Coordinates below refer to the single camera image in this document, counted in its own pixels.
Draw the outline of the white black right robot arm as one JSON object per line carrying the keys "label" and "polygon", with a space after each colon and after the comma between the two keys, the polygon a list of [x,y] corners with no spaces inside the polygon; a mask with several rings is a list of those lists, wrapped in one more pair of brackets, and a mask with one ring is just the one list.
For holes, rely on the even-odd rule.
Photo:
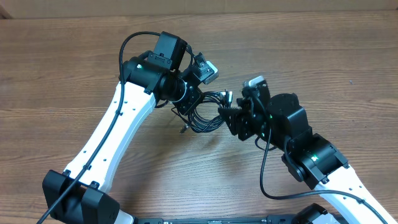
{"label": "white black right robot arm", "polygon": [[290,174],[310,191],[285,196],[319,195],[348,223],[395,223],[396,220],[371,195],[347,158],[319,134],[312,132],[306,111],[295,94],[241,98],[239,108],[220,108],[233,135],[242,141],[257,135],[283,151]]}

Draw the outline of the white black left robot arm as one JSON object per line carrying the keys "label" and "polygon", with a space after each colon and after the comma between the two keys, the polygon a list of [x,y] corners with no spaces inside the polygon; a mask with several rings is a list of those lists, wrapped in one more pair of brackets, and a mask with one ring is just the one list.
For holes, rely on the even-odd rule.
{"label": "white black left robot arm", "polygon": [[179,114],[189,114],[203,99],[199,85],[218,76],[218,69],[180,37],[160,32],[157,38],[153,50],[119,60],[112,102],[88,142],[63,172],[47,172],[44,218],[77,224],[136,222],[109,195],[134,135],[155,109],[168,103]]}

